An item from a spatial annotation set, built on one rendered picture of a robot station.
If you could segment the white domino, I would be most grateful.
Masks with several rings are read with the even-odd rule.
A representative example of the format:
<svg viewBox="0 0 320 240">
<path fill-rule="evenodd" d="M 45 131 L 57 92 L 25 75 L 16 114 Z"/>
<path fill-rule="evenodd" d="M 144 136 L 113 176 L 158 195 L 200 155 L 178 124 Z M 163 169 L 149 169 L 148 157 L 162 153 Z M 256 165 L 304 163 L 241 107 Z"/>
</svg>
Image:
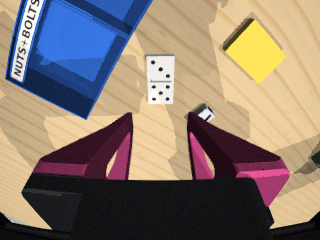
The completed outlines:
<svg viewBox="0 0 320 240">
<path fill-rule="evenodd" d="M 173 104 L 174 54 L 147 54 L 149 104 Z"/>
</svg>

